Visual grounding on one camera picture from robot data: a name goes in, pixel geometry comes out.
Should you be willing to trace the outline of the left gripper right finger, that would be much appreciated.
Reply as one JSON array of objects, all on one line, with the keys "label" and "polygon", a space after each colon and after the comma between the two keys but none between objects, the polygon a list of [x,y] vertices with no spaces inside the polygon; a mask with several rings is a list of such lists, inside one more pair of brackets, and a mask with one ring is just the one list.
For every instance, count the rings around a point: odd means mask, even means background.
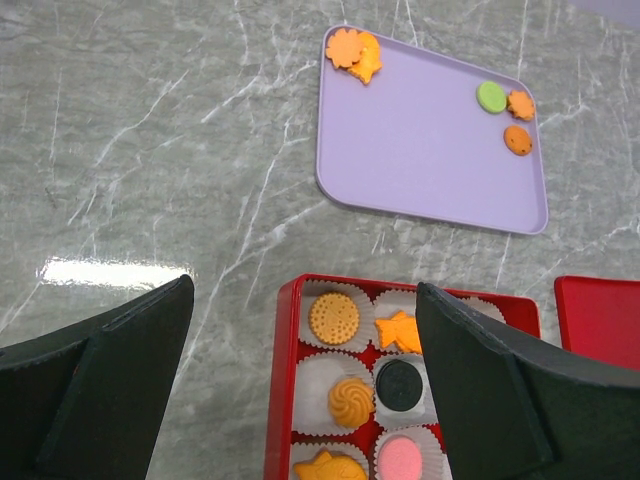
[{"label": "left gripper right finger", "polygon": [[638,478],[638,372],[558,348],[433,284],[416,294],[453,478]]}]

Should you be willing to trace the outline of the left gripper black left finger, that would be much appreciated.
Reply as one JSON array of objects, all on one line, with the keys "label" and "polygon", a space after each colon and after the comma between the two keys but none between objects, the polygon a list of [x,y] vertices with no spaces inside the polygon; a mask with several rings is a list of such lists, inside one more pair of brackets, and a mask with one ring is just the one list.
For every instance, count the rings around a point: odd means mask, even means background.
[{"label": "left gripper black left finger", "polygon": [[193,306],[182,275],[2,348],[2,478],[145,478]]}]

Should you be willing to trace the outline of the black sandwich cookie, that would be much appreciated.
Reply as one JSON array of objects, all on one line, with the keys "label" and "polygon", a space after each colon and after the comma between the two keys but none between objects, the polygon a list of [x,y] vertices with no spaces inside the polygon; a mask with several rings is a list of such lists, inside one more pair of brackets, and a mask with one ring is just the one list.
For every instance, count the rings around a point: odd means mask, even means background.
[{"label": "black sandwich cookie", "polygon": [[376,375],[376,393],[382,404],[393,412],[406,412],[422,398],[423,381],[418,369],[403,360],[390,360]]}]

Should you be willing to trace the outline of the red box lid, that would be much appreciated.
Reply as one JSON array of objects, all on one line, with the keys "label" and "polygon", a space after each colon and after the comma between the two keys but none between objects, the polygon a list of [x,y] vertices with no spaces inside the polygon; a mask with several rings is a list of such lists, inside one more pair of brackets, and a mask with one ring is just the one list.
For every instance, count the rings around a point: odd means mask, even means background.
[{"label": "red box lid", "polygon": [[639,369],[639,283],[561,276],[554,282],[564,349],[604,363]]}]

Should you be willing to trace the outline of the pink macaron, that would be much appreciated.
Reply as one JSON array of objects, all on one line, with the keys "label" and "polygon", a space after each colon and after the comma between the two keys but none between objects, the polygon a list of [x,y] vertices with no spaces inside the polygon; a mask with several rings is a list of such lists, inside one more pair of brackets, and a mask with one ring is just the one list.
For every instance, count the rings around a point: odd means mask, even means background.
[{"label": "pink macaron", "polygon": [[419,480],[423,473],[420,448],[409,437],[390,437],[379,450],[377,472],[381,480]]}]

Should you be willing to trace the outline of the orange fish cookie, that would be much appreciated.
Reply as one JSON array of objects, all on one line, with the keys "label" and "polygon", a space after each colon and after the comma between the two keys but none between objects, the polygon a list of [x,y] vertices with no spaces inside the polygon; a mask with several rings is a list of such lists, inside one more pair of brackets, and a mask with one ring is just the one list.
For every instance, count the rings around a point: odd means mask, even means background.
[{"label": "orange fish cookie", "polygon": [[352,457],[321,451],[313,460],[298,462],[294,473],[301,480],[367,480],[364,468]]},{"label": "orange fish cookie", "polygon": [[413,315],[400,310],[389,318],[377,318],[375,325],[382,349],[394,345],[403,353],[422,354],[417,322]]}]

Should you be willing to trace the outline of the orange swirl cookie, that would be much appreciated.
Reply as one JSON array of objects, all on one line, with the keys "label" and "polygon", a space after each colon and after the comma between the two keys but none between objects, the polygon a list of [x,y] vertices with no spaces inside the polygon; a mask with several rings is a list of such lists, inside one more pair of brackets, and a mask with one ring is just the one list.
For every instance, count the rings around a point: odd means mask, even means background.
[{"label": "orange swirl cookie", "polygon": [[328,393],[328,411],[338,426],[357,429],[375,411],[373,389],[357,377],[342,379]]}]

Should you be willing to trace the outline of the orange dotted round cookie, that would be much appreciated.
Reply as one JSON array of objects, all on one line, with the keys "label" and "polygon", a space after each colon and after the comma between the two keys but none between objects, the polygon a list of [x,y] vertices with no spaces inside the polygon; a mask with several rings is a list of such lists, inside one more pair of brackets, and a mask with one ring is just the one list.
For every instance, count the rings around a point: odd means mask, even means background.
[{"label": "orange dotted round cookie", "polygon": [[341,292],[327,292],[318,296],[308,315],[313,335],[322,343],[342,345],[357,333],[360,314],[356,303]]}]

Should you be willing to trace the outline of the white paper cup bottom middle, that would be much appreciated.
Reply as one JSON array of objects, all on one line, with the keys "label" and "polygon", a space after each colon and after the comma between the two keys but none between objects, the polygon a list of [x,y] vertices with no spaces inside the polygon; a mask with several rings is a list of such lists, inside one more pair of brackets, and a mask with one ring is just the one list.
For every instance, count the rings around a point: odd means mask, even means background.
[{"label": "white paper cup bottom middle", "polygon": [[382,444],[393,436],[406,436],[413,440],[420,448],[423,458],[423,473],[420,479],[442,480],[451,479],[452,474],[446,461],[447,456],[442,452],[436,436],[426,427],[413,426],[381,434],[376,440],[373,455],[373,473],[375,479],[380,479],[377,472],[377,457]]}]

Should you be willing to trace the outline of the red box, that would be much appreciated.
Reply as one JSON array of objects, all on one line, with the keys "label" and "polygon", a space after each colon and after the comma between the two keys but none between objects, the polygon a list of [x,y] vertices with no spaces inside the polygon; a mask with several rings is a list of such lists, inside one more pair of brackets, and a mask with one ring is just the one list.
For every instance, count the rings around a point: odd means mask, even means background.
[{"label": "red box", "polygon": [[[286,449],[305,436],[293,430],[294,384],[297,363],[321,348],[305,344],[299,338],[300,328],[307,322],[302,313],[302,300],[311,292],[314,282],[333,282],[340,287],[362,290],[368,299],[391,290],[413,293],[414,285],[351,277],[303,274],[284,284],[277,297],[274,351],[271,372],[271,390],[267,421],[264,473],[265,479],[288,479],[285,466],[291,460]],[[489,292],[450,289],[458,298],[478,298],[496,306],[505,315],[508,325],[536,338],[540,336],[539,310],[536,303],[526,297]]]}]

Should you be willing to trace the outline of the white paper cup middle left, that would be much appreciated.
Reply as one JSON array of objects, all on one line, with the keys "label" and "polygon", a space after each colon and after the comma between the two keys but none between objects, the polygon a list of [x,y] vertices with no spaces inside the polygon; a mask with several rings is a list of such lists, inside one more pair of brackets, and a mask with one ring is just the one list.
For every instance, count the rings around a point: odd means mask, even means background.
[{"label": "white paper cup middle left", "polygon": [[293,430],[312,436],[344,436],[355,432],[338,426],[328,411],[328,393],[340,380],[362,379],[373,389],[371,372],[360,360],[343,353],[314,354],[300,361],[295,378]]}]

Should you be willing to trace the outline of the white paper cup bottom left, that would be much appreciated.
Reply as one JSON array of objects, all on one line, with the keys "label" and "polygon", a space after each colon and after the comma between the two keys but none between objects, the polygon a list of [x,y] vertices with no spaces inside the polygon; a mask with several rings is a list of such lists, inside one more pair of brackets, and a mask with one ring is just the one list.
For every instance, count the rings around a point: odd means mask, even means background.
[{"label": "white paper cup bottom left", "polygon": [[345,442],[323,442],[323,443],[295,443],[291,447],[289,478],[299,479],[293,471],[293,466],[298,462],[313,460],[321,451],[329,451],[332,455],[347,455],[356,460],[369,474],[369,462],[364,453],[355,445]]}]

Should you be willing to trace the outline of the lavender tray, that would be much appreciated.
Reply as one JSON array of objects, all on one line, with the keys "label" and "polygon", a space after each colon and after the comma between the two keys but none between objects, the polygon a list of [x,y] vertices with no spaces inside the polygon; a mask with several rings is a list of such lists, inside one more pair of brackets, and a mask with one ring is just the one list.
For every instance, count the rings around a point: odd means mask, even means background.
[{"label": "lavender tray", "polygon": [[369,83],[320,64],[316,180],[346,206],[523,235],[547,226],[542,152],[504,141],[508,112],[486,112],[485,81],[519,80],[380,37],[382,69]]}]

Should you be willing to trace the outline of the small orange flower cookie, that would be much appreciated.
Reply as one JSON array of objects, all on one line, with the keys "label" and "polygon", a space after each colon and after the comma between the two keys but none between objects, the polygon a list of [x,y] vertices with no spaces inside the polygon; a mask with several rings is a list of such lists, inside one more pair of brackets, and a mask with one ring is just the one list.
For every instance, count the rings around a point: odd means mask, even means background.
[{"label": "small orange flower cookie", "polygon": [[532,121],[536,108],[533,99],[526,91],[512,90],[507,96],[507,110],[516,119]]}]

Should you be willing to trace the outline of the green macaron upper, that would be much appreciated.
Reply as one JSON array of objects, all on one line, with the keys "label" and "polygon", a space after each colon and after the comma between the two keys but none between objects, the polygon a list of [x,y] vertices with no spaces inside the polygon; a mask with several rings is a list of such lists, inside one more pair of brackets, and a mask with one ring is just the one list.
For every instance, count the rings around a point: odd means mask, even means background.
[{"label": "green macaron upper", "polygon": [[476,100],[481,108],[490,114],[499,114],[507,108],[505,91],[493,81],[484,81],[478,85]]}]

